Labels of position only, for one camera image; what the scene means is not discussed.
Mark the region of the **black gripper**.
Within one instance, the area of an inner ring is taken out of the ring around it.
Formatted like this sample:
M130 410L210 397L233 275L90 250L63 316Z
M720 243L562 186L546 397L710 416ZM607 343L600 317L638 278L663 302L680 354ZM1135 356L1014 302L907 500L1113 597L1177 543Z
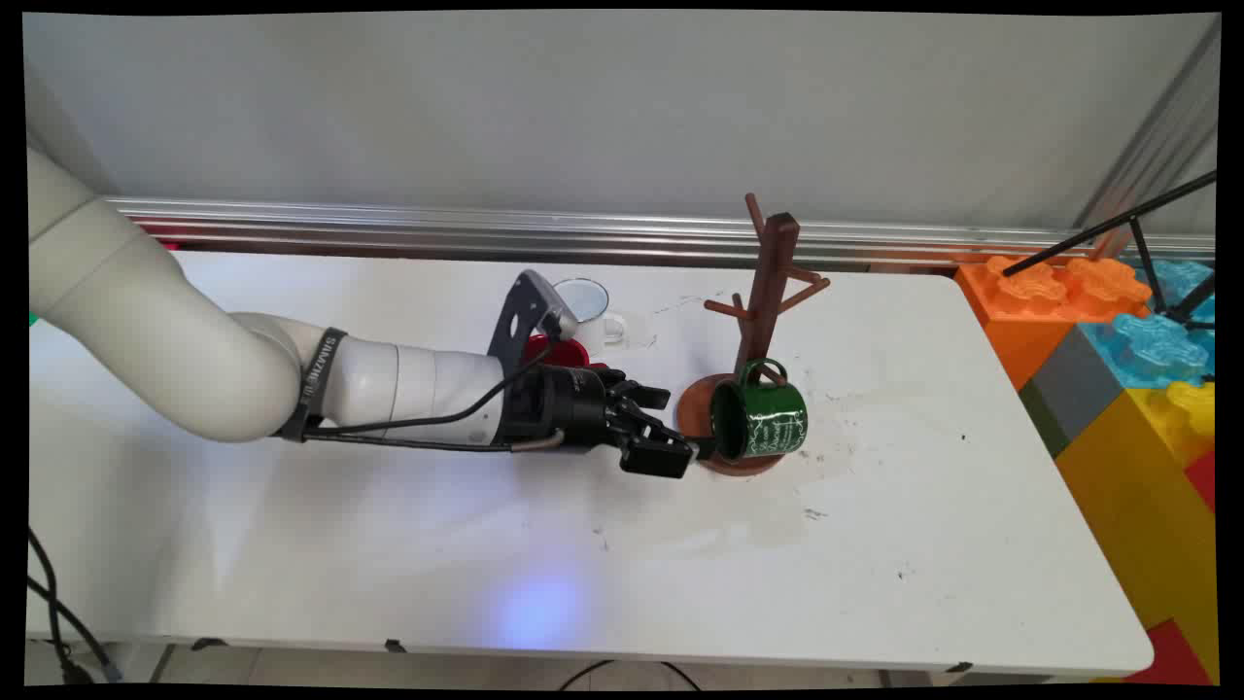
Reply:
M623 472L680 479L718 451L715 436L684 436L648 409L666 409L671 390L639 385L605 366L537 366L503 390L503 441L545 441L564 434L561 448L613 446Z

